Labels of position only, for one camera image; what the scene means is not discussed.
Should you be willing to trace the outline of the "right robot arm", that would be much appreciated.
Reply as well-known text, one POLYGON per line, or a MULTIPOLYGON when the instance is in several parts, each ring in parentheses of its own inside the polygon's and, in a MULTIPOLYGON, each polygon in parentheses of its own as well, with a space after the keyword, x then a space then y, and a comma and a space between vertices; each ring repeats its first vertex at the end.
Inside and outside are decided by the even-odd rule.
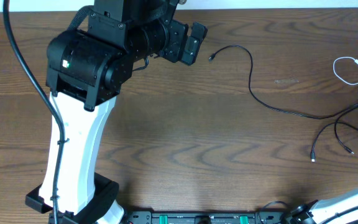
POLYGON ((289 224, 342 224, 358 222, 358 188, 340 196, 300 205, 286 217, 289 224))

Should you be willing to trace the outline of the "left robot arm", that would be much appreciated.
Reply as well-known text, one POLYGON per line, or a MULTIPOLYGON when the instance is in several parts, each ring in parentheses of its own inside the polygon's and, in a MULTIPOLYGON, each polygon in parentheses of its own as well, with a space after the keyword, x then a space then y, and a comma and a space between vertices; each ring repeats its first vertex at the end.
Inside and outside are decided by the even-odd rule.
POLYGON ((134 64, 157 55, 195 63, 207 28, 176 21, 176 1, 95 0, 47 48, 52 123, 43 183, 25 204, 50 223, 119 223, 118 183, 96 173, 106 121, 134 64))

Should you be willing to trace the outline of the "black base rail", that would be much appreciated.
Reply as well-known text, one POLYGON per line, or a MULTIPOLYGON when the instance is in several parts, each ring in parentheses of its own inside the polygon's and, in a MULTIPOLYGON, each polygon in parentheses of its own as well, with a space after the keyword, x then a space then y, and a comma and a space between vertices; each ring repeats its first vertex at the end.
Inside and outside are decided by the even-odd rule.
POLYGON ((154 213, 136 211, 125 214, 122 224, 274 224, 285 223, 283 212, 256 213, 154 213))

